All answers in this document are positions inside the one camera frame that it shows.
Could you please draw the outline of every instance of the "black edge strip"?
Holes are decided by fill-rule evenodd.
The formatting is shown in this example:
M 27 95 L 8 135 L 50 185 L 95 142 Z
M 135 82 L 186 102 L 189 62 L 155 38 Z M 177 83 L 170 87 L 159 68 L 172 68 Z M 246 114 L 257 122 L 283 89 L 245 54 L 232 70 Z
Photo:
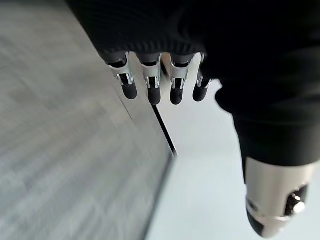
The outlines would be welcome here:
M 161 115 L 160 115 L 160 113 L 159 113 L 158 108 L 157 108 L 155 105 L 151 105 L 151 106 L 152 106 L 152 108 L 153 108 L 153 111 L 154 111 L 154 113 L 155 113 L 156 118 L 158 119 L 158 121 L 159 121 L 159 123 L 160 123 L 160 126 L 161 126 L 161 128 L 162 128 L 162 131 L 163 131 L 163 133 L 164 133 L 164 136 L 165 136 L 166 140 L 167 140 L 168 143 L 169 143 L 169 146 L 170 146 L 170 148 L 171 148 L 171 151 L 172 151 L 173 155 L 174 155 L 174 156 L 177 156 L 177 152 L 176 152 L 174 143 L 173 143 L 172 140 L 171 140 L 171 137 L 170 137 L 170 135 L 169 135 L 169 133 L 168 133 L 168 130 L 167 130 L 167 128 L 166 128 L 166 125 L 165 125 L 164 121 L 163 121 L 162 118 L 161 118 Z

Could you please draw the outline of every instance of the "robotic hand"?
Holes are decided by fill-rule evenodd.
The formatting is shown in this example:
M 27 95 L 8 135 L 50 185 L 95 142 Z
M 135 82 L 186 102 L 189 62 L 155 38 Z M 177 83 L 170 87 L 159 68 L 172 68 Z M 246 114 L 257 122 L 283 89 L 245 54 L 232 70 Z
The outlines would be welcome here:
M 97 52 L 137 96 L 128 52 L 160 102 L 160 59 L 171 54 L 170 100 L 182 101 L 189 64 L 203 53 L 193 99 L 213 79 L 233 115 L 252 228 L 272 237 L 302 212 L 320 157 L 320 3 L 317 0 L 67 0 Z

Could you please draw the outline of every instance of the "black sleeve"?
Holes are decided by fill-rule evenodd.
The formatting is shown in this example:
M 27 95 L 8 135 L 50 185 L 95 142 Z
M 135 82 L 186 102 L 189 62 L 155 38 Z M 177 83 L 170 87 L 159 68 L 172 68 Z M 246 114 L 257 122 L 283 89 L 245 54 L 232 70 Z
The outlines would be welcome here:
M 221 80 L 216 100 L 233 115 L 243 169 L 247 157 L 313 163 L 320 158 L 320 3 L 240 2 L 220 5 L 214 19 L 224 22 L 213 23 L 201 69 Z
M 206 52 L 246 157 L 320 157 L 319 0 L 66 0 L 100 56 Z

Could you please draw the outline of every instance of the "gray wooden surface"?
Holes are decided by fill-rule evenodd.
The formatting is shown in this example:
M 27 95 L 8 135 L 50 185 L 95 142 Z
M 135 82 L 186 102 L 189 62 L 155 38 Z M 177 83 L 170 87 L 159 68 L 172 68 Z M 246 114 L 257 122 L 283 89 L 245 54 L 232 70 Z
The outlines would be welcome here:
M 63 2 L 0 2 L 1 240 L 143 237 L 170 150 L 136 84 L 125 99 Z

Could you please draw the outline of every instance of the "black fingertip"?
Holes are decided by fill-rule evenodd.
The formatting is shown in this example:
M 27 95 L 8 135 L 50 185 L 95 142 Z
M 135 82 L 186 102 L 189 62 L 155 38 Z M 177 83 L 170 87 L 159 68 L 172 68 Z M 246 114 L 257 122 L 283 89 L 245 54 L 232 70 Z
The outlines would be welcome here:
M 137 88 L 136 84 L 133 81 L 131 85 L 125 84 L 122 86 L 122 90 L 127 99 L 133 100 L 137 97 Z
M 160 87 L 148 88 L 148 98 L 149 98 L 149 102 L 151 103 L 151 105 L 159 104 L 160 100 L 161 100 Z
M 197 84 L 195 84 L 193 94 L 192 94 L 193 100 L 195 100 L 196 102 L 201 102 L 203 99 L 205 99 L 207 95 L 207 91 L 208 91 L 208 88 L 198 87 Z
M 184 90 L 180 88 L 176 88 L 176 89 L 171 88 L 170 100 L 172 104 L 178 105 L 179 103 L 181 103 L 183 91 Z
M 252 227 L 252 229 L 261 237 L 263 237 L 263 230 L 264 227 L 260 222 L 258 222 L 250 213 L 248 210 L 246 210 L 246 214 L 248 216 L 249 223 Z

